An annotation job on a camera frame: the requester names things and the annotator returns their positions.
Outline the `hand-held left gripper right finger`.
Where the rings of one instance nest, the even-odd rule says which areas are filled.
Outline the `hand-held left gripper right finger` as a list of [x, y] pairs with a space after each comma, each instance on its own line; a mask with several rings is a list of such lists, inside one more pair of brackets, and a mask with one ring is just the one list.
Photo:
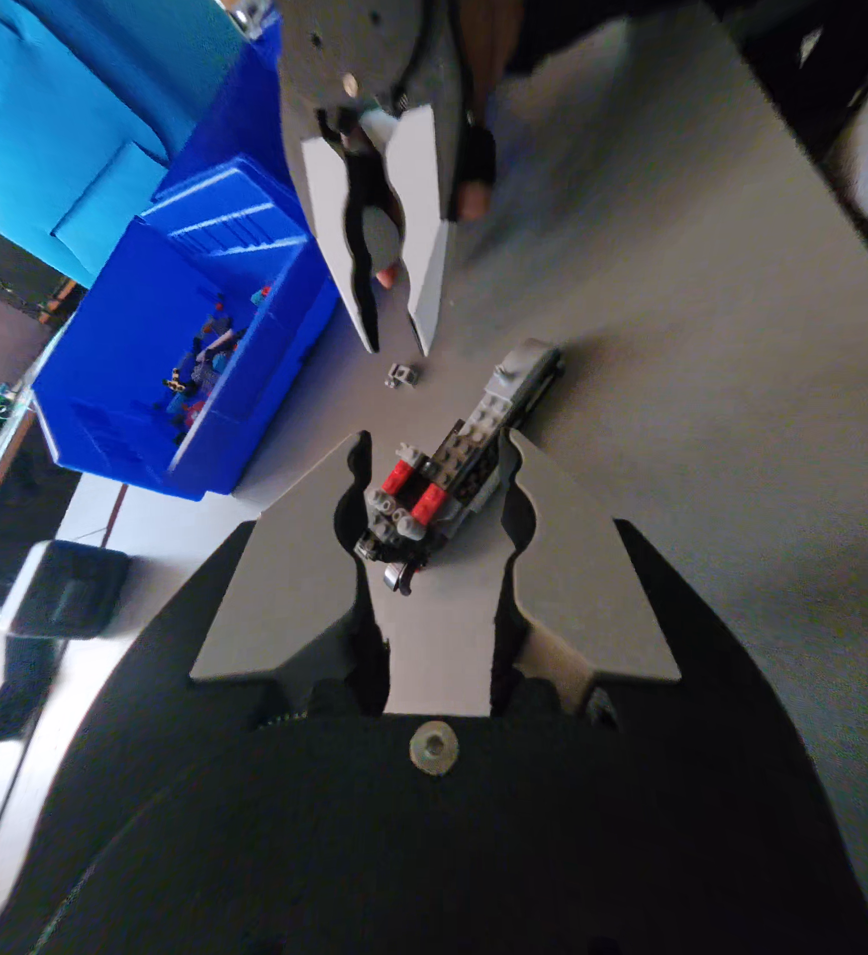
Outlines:
[[680, 668], [607, 509], [520, 431], [499, 442], [501, 573], [490, 708], [552, 687], [579, 714], [602, 683], [674, 686]]

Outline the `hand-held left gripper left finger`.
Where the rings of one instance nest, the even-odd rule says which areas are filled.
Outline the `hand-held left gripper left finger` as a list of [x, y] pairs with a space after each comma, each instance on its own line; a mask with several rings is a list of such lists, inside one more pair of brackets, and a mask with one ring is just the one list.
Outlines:
[[255, 521], [189, 672], [195, 683], [272, 683], [298, 712], [332, 681], [362, 713], [383, 713], [390, 648], [356, 555], [372, 450], [369, 432], [346, 437]]

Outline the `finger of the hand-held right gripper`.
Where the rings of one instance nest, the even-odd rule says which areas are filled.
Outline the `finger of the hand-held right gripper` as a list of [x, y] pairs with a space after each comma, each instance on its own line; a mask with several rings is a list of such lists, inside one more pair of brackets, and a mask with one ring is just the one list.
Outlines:
[[400, 206], [407, 310], [417, 346], [428, 356], [440, 320], [450, 232], [441, 210], [435, 114], [429, 105], [407, 110], [400, 118], [374, 109], [363, 113], [363, 129], [380, 152], [387, 183]]
[[371, 262], [362, 242], [348, 237], [349, 174], [346, 161], [323, 137], [301, 143], [308, 182], [309, 222], [332, 280], [365, 350], [380, 350], [378, 312], [371, 291]]

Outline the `grey red toy brick spaceship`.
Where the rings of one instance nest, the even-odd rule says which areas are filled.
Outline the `grey red toy brick spaceship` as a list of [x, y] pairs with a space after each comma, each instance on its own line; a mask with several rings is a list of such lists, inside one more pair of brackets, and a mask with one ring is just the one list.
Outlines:
[[356, 543], [362, 560], [384, 564], [391, 591], [410, 595], [416, 573], [487, 504], [500, 484], [501, 438], [522, 428], [564, 369], [559, 347], [526, 339], [495, 366], [474, 410], [435, 452], [400, 445], [392, 471], [365, 493], [367, 527]]

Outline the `grey desk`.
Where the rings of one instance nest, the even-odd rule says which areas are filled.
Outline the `grey desk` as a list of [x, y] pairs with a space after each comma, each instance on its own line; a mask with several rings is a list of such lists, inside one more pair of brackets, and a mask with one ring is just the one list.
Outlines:
[[629, 519], [755, 656], [810, 749], [868, 894], [868, 249], [703, 6], [618, 23], [506, 86], [487, 220], [459, 229], [421, 388], [405, 289], [383, 353], [340, 311], [234, 496], [131, 488], [139, 557], [26, 753], [0, 743], [0, 910], [64, 755], [141, 629], [243, 521], [351, 432], [376, 467], [435, 446], [527, 336], [570, 350], [530, 438]]

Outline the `person's right hand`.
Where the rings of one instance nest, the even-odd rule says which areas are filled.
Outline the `person's right hand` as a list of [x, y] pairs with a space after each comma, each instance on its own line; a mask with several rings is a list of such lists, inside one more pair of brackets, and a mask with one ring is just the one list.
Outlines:
[[489, 211], [497, 177], [497, 146], [482, 111], [465, 120], [455, 169], [455, 221], [475, 221]]

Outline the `blue plastic bin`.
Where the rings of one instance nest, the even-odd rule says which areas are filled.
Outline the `blue plastic bin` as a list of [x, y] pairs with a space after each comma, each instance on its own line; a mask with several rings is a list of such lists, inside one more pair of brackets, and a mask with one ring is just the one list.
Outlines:
[[[275, 368], [253, 412], [205, 411], [171, 459], [157, 457], [149, 407], [190, 338], [197, 288], [248, 295], [267, 281]], [[337, 298], [289, 181], [238, 157], [164, 192], [129, 224], [36, 376], [55, 461], [190, 500], [231, 493]]]
[[169, 166], [169, 188], [235, 158], [247, 158], [280, 181], [289, 178], [281, 130], [277, 72], [281, 19], [274, 15], [225, 77], [208, 111]]

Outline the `small black cube case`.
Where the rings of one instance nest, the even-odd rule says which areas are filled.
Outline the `small black cube case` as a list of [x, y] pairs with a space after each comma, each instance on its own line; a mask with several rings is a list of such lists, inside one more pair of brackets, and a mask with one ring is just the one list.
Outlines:
[[114, 619], [132, 558], [120, 551], [60, 540], [35, 543], [16, 576], [0, 619], [11, 638], [89, 640]]

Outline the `pile of loose toy bricks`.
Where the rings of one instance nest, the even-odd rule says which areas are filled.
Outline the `pile of loose toy bricks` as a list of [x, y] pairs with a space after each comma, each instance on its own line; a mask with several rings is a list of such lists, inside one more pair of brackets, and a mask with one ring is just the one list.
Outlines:
[[171, 459], [205, 411], [253, 412], [275, 368], [263, 321], [272, 292], [273, 281], [248, 295], [197, 288], [194, 318], [183, 327], [190, 338], [149, 407], [157, 457]]

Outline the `blue felt bag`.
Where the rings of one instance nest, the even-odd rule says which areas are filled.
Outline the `blue felt bag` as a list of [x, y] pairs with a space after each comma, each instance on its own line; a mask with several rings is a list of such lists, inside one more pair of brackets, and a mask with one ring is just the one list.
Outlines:
[[244, 45], [217, 2], [0, 1], [0, 236], [90, 287]]

